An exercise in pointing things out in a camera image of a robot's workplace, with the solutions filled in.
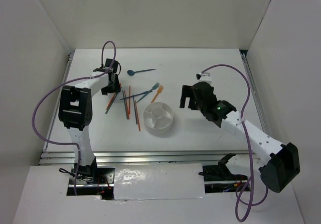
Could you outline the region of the orange plastic knife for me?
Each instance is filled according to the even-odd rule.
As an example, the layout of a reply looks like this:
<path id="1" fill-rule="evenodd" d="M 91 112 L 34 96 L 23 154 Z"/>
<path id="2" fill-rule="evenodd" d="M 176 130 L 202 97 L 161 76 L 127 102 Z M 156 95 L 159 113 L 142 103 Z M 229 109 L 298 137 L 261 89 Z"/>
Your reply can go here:
<path id="1" fill-rule="evenodd" d="M 119 94 L 120 92 L 116 92 L 113 97 L 111 98 L 110 102 L 108 103 L 107 107 L 106 107 L 106 111 L 109 110 L 109 108 L 111 107 L 111 105 L 113 104 L 115 98 L 117 97 L 117 95 Z"/>

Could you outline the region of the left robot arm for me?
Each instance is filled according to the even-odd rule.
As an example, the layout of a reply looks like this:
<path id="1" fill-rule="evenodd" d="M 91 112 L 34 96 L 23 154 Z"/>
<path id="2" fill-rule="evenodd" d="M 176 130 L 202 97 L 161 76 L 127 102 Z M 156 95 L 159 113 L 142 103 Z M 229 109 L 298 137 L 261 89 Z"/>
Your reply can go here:
<path id="1" fill-rule="evenodd" d="M 76 143 L 75 167 L 81 170 L 81 177 L 87 183 L 94 183 L 99 177 L 89 137 L 89 125 L 93 118 L 92 97 L 98 92 L 105 96 L 120 92 L 119 68 L 118 61 L 107 58 L 101 67 L 93 70 L 89 79 L 74 86 L 62 87 L 58 118 L 67 129 L 71 141 Z"/>

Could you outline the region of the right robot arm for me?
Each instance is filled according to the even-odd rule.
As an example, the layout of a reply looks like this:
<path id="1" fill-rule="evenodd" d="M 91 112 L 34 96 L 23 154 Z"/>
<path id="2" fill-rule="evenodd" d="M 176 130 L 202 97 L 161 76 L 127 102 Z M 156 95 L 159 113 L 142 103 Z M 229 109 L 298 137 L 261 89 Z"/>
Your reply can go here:
<path id="1" fill-rule="evenodd" d="M 261 131 L 229 102 L 218 100 L 214 87 L 207 82 L 198 82 L 193 86 L 183 85 L 180 108 L 198 110 L 206 120 L 246 142 L 246 134 L 252 151 L 261 159 L 263 166 L 258 168 L 262 182 L 273 192 L 280 193 L 300 173 L 298 148 L 284 144 Z"/>

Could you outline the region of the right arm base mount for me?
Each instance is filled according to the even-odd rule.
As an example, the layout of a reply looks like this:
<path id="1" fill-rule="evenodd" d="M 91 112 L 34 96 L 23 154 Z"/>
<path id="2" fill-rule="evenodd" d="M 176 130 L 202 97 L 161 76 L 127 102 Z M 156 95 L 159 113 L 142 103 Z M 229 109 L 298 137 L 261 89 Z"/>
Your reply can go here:
<path id="1" fill-rule="evenodd" d="M 245 175 L 232 174 L 227 168 L 236 154 L 227 154 L 215 165 L 205 165 L 199 175 L 204 179 L 205 193 L 223 193 L 236 191 L 237 187 L 245 184 Z"/>

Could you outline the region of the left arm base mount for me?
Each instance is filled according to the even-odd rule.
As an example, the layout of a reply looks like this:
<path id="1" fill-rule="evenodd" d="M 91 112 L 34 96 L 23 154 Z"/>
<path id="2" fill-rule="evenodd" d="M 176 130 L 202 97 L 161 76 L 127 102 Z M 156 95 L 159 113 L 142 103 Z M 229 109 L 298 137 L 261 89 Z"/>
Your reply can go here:
<path id="1" fill-rule="evenodd" d="M 59 172 L 69 175 L 67 196 L 97 195 L 103 200 L 114 199 L 115 168 L 98 168 L 95 176 L 78 173 L 75 179 L 75 169 L 59 168 Z"/>

